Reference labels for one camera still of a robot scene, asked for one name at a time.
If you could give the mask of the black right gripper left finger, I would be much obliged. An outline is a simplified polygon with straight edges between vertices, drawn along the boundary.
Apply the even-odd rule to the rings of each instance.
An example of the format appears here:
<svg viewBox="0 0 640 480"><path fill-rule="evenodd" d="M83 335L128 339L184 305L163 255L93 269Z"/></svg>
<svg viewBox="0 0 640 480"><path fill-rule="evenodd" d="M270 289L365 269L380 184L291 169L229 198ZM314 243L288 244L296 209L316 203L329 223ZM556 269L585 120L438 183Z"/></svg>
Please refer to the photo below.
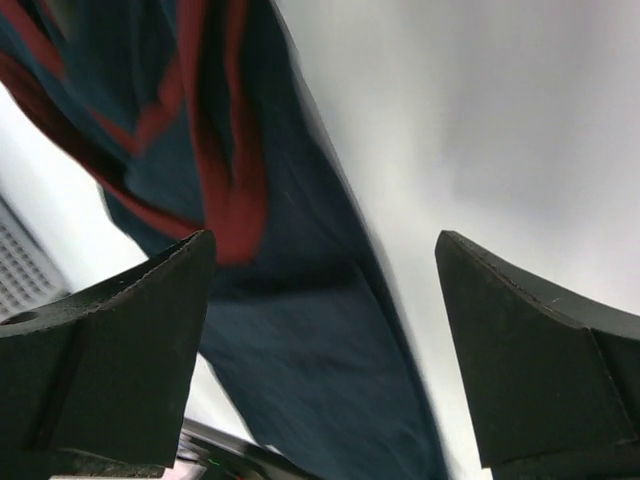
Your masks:
<svg viewBox="0 0 640 480"><path fill-rule="evenodd" d="M216 246L199 232L1 327L1 475L158 478L175 459Z"/></svg>

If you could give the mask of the navy tank top red trim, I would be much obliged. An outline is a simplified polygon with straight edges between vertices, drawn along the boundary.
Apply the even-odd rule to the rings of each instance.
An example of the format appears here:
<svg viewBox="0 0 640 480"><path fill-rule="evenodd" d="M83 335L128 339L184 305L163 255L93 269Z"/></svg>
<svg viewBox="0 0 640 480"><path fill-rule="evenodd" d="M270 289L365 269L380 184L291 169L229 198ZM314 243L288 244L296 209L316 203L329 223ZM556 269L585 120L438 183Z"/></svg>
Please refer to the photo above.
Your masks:
<svg viewBox="0 0 640 480"><path fill-rule="evenodd" d="M200 352L259 444L325 479L447 477L270 2L5 1L1 81L146 254L214 233Z"/></svg>

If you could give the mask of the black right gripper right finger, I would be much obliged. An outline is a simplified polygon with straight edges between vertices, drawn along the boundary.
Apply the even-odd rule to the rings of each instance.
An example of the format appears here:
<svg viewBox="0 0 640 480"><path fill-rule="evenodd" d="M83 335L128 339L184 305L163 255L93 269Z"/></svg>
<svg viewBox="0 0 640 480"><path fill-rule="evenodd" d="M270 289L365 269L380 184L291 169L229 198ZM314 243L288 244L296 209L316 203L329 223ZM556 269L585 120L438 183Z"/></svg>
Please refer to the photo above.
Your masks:
<svg viewBox="0 0 640 480"><path fill-rule="evenodd" d="M454 231L435 257L479 457L496 479L639 475L639 319Z"/></svg>

